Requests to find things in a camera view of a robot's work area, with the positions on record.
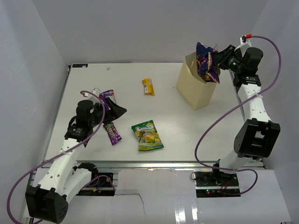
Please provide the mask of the dark blue snack bag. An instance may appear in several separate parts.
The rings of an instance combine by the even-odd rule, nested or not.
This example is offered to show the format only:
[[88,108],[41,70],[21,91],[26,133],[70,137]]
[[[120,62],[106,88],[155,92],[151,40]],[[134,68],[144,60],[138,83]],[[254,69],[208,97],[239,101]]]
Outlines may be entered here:
[[214,48],[200,42],[196,45],[197,73],[206,83],[220,83],[220,69],[214,64],[213,53],[217,53],[217,46]]

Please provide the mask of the brown purple M&M's packet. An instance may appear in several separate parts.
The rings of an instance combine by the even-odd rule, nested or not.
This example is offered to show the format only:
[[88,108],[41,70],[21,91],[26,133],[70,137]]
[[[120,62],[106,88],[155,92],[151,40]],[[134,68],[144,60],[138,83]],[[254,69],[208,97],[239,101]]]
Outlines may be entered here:
[[120,142],[122,140],[122,137],[118,133],[113,122],[105,124],[103,127],[109,136],[112,146],[116,145],[118,142]]

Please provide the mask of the beige paper bag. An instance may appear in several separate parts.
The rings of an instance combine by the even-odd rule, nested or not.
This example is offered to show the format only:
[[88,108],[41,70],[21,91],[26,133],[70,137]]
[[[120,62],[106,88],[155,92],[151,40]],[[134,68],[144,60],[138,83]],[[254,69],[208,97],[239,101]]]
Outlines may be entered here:
[[216,83],[204,82],[197,74],[195,59],[195,52],[185,57],[176,84],[177,90],[194,111],[210,103],[216,88]]

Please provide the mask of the purple Fox's berries bag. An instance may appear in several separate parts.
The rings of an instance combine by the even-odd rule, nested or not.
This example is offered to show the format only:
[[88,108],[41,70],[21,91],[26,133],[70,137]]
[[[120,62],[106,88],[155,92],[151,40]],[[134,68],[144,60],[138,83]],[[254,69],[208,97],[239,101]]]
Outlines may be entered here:
[[108,111],[112,111],[116,104],[114,90],[107,90],[99,94],[99,98],[104,102],[105,108]]

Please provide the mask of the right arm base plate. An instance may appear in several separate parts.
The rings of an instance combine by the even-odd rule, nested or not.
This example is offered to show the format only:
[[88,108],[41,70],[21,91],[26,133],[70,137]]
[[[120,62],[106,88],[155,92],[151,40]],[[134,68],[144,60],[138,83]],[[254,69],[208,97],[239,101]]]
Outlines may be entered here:
[[193,172],[197,198],[239,197],[240,187],[236,174],[216,176],[213,172]]

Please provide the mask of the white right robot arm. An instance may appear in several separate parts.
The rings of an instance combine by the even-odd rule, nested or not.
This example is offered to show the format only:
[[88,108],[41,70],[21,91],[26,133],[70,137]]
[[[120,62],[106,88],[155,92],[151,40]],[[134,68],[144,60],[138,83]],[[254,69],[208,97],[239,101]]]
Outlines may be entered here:
[[250,161],[267,158],[280,133],[280,125],[271,121],[259,92],[261,81],[257,75],[263,52],[255,47],[245,51],[232,45],[213,55],[220,69],[229,70],[239,102],[243,103],[244,124],[235,137],[234,148],[215,164],[211,181],[222,186],[242,166]]

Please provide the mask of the green yellow Fox's candy bag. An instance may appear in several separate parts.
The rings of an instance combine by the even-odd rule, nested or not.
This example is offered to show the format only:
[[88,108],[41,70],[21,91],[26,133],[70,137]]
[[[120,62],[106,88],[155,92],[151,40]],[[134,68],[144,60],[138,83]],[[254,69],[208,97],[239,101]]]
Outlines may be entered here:
[[139,141],[140,152],[164,148],[153,120],[131,126],[131,129]]

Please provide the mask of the yellow snack bar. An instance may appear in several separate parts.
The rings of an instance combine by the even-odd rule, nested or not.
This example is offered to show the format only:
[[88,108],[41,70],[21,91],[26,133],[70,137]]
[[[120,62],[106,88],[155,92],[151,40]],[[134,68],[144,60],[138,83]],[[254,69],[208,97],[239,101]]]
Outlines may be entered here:
[[144,89],[144,94],[145,95],[155,95],[154,88],[153,88],[153,83],[151,78],[145,78],[142,80],[143,84],[143,89]]

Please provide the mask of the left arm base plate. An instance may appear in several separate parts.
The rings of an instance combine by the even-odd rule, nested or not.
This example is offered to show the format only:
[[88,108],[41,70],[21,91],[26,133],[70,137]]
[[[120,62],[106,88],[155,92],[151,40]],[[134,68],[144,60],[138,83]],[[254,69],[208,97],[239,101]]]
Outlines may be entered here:
[[98,173],[97,175],[92,175],[92,180],[101,176],[97,180],[94,180],[90,185],[82,188],[77,196],[114,196],[115,190],[113,189],[114,184],[111,184],[109,179],[104,177],[103,175],[110,178],[113,182],[113,173]]

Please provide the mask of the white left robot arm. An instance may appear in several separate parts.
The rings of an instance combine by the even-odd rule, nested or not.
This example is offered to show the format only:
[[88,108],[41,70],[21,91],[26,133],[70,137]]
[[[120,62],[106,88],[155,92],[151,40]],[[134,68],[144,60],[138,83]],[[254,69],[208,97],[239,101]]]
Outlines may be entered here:
[[35,187],[26,190],[25,198],[31,217],[55,224],[61,223],[67,213],[71,199],[87,184],[98,183],[99,175],[93,168],[74,164],[85,150],[95,127],[108,124],[121,117],[127,109],[111,99],[103,103],[81,100],[76,115],[71,118],[58,158],[53,159],[46,175]]

